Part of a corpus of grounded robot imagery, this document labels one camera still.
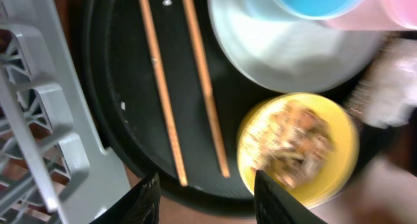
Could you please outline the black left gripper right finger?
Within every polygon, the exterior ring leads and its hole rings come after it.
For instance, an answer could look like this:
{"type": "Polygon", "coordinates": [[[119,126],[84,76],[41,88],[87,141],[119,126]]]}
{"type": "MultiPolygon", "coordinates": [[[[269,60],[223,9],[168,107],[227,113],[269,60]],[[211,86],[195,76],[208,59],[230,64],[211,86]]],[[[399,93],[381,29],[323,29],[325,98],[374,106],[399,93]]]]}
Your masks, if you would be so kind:
{"type": "Polygon", "coordinates": [[[257,224],[326,224],[264,171],[255,175],[254,203],[257,224]]]}

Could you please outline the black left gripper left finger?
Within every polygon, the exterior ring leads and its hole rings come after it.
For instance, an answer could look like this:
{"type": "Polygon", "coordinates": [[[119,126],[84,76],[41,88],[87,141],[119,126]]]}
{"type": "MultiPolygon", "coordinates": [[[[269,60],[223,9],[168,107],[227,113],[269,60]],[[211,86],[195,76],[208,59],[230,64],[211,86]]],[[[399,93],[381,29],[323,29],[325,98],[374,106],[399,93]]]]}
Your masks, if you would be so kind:
{"type": "Polygon", "coordinates": [[[159,224],[160,199],[158,173],[149,174],[91,224],[159,224]]]}

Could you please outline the food scraps pile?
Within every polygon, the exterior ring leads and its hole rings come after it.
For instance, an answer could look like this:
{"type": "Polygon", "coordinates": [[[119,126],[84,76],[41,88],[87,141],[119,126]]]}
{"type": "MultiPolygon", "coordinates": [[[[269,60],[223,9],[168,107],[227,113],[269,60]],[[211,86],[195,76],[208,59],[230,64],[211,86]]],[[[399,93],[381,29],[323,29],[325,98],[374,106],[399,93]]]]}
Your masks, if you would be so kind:
{"type": "Polygon", "coordinates": [[[293,189],[315,178],[334,149],[328,124],[296,100],[263,115],[243,137],[252,171],[263,170],[293,189]]]}

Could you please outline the yellow bowl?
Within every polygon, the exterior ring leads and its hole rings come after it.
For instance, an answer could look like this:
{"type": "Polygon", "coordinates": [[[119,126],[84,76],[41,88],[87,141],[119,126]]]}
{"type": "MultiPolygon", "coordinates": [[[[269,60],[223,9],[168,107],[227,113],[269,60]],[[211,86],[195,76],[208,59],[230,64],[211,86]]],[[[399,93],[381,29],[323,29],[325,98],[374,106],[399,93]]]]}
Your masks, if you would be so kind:
{"type": "Polygon", "coordinates": [[[267,99],[255,105],[243,118],[237,133],[237,165],[240,177],[250,193],[254,193],[255,174],[248,166],[249,156],[243,149],[243,137],[263,116],[274,110],[280,110],[288,101],[296,100],[314,110],[328,124],[329,135],[334,143],[334,149],[328,155],[319,174],[296,188],[289,189],[280,184],[298,202],[307,208],[319,206],[339,191],[351,177],[358,161],[359,136],[351,118],[345,110],[332,100],[318,94],[299,92],[267,99]]]}

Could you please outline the white tissue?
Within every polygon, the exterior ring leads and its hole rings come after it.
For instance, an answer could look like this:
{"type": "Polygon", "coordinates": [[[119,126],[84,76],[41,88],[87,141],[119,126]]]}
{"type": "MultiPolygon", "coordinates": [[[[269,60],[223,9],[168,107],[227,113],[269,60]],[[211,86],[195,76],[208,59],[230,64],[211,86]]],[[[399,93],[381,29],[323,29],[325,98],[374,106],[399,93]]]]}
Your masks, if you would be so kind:
{"type": "Polygon", "coordinates": [[[357,128],[406,125],[416,108],[416,41],[395,38],[384,45],[345,102],[357,128]]]}

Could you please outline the wooden chopstick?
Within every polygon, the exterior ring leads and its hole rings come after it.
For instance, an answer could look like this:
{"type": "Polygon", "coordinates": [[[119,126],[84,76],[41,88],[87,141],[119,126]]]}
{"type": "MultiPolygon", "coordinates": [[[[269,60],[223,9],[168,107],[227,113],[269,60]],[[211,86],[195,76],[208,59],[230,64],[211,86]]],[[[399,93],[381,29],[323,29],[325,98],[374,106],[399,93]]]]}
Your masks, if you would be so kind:
{"type": "Polygon", "coordinates": [[[202,94],[207,110],[208,122],[210,124],[210,130],[212,133],[219,168],[222,176],[224,178],[229,178],[230,171],[227,162],[227,156],[225,153],[225,146],[223,142],[222,131],[220,128],[218,113],[216,110],[214,93],[212,90],[212,83],[210,79],[203,39],[201,36],[199,22],[195,11],[194,0],[182,0],[182,2],[184,5],[184,12],[186,15],[188,30],[192,42],[192,49],[195,57],[195,63],[199,75],[202,94]]]}
{"type": "Polygon", "coordinates": [[[177,128],[175,126],[175,119],[171,107],[171,101],[169,97],[169,91],[167,88],[167,83],[165,79],[164,66],[162,63],[162,56],[160,54],[160,48],[158,43],[158,38],[156,35],[156,30],[154,27],[154,21],[152,18],[151,6],[149,0],[138,0],[141,8],[141,14],[143,18],[143,23],[145,26],[145,33],[147,36],[147,43],[151,55],[152,67],[154,70],[154,76],[156,78],[156,84],[158,88],[158,93],[160,96],[160,101],[162,105],[162,110],[165,118],[165,125],[167,128],[167,134],[169,137],[169,142],[171,145],[171,151],[173,154],[173,160],[175,163],[175,169],[177,172],[179,183],[182,187],[188,185],[188,179],[186,176],[186,170],[184,167],[184,162],[182,158],[182,153],[180,149],[180,143],[177,133],[177,128]]]}

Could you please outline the pink plastic cup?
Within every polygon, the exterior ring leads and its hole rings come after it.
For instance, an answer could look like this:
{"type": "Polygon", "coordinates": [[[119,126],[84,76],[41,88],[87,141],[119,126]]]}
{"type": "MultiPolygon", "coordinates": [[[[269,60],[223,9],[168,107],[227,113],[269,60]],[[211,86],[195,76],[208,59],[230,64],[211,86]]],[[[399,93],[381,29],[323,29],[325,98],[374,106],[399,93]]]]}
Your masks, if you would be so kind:
{"type": "Polygon", "coordinates": [[[416,0],[363,0],[348,13],[323,23],[345,31],[415,30],[416,0]]]}

